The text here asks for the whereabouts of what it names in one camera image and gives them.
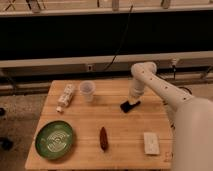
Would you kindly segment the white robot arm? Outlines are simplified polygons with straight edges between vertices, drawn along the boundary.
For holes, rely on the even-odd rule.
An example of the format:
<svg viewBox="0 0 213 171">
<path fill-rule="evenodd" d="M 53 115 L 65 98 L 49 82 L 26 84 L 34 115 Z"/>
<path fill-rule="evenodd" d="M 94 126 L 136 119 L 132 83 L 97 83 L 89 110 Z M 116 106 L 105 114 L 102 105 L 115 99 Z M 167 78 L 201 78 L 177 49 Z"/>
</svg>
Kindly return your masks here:
<svg viewBox="0 0 213 171">
<path fill-rule="evenodd" d="M 148 86 L 175 111 L 171 171 L 213 171 L 213 102 L 159 78 L 156 71 L 154 62 L 131 66 L 131 102 Z"/>
</svg>

